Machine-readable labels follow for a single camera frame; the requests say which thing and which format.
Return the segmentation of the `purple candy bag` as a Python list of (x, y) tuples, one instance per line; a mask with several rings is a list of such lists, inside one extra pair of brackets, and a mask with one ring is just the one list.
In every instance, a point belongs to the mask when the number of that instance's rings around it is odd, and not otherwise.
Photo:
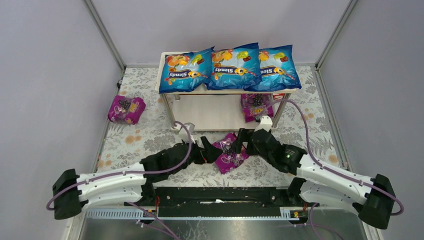
[(227, 174), (238, 168), (249, 158), (246, 148), (242, 145), (241, 152), (236, 153), (233, 143), (237, 136), (235, 133), (228, 133), (223, 139), (214, 142), (212, 145), (220, 150), (222, 154), (214, 162), (221, 174)]
[(255, 93), (241, 94), (240, 105), (241, 113), (246, 123), (255, 122), (256, 116), (266, 114), (269, 117), (274, 117), (274, 109), (268, 105), (272, 102), (271, 94)]
[(116, 95), (110, 106), (107, 118), (112, 123), (135, 125), (146, 109), (141, 97), (125, 97)]

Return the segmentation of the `blue Slendy bag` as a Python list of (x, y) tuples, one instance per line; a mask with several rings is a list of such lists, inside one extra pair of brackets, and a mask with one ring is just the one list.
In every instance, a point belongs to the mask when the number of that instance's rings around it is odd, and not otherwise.
[(247, 88), (250, 92), (276, 92), (301, 89), (301, 81), (292, 57), (293, 46), (283, 45), (259, 50), (261, 80)]
[(212, 53), (214, 47), (197, 52), (166, 54), (159, 75), (158, 92), (192, 92), (206, 83), (212, 75)]
[(262, 80), (257, 42), (235, 48), (213, 50), (208, 90), (247, 90)]

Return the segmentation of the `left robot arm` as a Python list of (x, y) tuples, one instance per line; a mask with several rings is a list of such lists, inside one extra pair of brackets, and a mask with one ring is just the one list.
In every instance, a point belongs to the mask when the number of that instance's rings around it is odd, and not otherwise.
[(55, 220), (65, 220), (94, 206), (135, 203), (153, 194), (153, 183), (167, 180), (192, 163), (212, 164), (223, 153), (206, 137), (201, 137), (201, 143), (182, 141), (139, 162), (100, 173), (77, 174), (67, 169), (53, 184), (53, 197), (46, 208)]

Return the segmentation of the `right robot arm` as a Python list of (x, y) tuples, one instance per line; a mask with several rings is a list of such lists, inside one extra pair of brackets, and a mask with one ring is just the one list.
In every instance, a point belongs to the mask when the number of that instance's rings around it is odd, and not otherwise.
[(395, 192), (388, 177), (360, 175), (314, 159), (305, 149), (282, 144), (264, 129), (241, 128), (233, 147), (259, 156), (279, 172), (295, 176), (287, 195), (294, 204), (318, 203), (349, 211), (377, 229), (388, 228), (393, 216)]

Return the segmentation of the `white wooden two-tier shelf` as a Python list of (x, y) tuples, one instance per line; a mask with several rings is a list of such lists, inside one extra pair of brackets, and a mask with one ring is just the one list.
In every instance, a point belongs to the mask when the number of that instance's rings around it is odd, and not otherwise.
[[(160, 95), (165, 105), (166, 113), (170, 119), (171, 128), (175, 130), (175, 122), (193, 123), (196, 131), (235, 131), (240, 128), (254, 129), (259, 124), (257, 121), (246, 123), (241, 112), (242, 94), (285, 94), (287, 99), (297, 89), (284, 89), (274, 92), (254, 92), (243, 89), (208, 90), (205, 83), (199, 85), (191, 92), (171, 92), (160, 94), (159, 78), (164, 65), (164, 56), (167, 54), (181, 54), (184, 52), (163, 52), (161, 54), (155, 90)], [(272, 129), (278, 124), (283, 103), (273, 107)]]

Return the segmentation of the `red white packet behind shelf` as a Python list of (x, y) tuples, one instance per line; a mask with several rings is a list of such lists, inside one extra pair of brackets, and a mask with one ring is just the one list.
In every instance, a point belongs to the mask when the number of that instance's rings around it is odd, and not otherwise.
[(283, 99), (285, 97), (285, 95), (286, 95), (285, 93), (273, 94), (272, 98), (273, 98), (274, 101), (277, 101), (277, 100)]

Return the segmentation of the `floral patterned table mat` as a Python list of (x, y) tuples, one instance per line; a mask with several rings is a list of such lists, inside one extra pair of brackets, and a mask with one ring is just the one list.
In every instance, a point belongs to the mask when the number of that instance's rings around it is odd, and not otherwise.
[[(290, 96), (301, 107), (301, 117), (292, 104), (287, 104), (273, 131), (283, 143), (301, 148), (310, 139), (314, 156), (334, 166), (339, 165), (337, 151), (331, 137), (328, 120), (317, 92), (313, 68), (297, 66), (302, 87)], [(154, 86), (156, 67), (127, 68), (120, 87), (126, 97), (141, 97), (146, 103), (139, 123), (109, 126), (97, 171), (104, 172), (134, 164), (141, 159), (167, 149), (180, 141), (170, 129), (170, 120), (161, 97)], [(158, 183), (160, 187), (287, 187), (291, 174), (277, 171), (259, 157), (248, 158), (241, 166), (221, 174), (215, 164), (191, 164), (186, 169)]]

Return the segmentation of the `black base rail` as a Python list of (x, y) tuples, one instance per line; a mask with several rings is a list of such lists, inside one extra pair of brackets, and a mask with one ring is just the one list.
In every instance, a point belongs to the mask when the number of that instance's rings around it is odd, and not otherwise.
[(134, 204), (140, 207), (177, 207), (201, 202), (260, 203), (272, 207), (311, 207), (286, 187), (154, 187)]

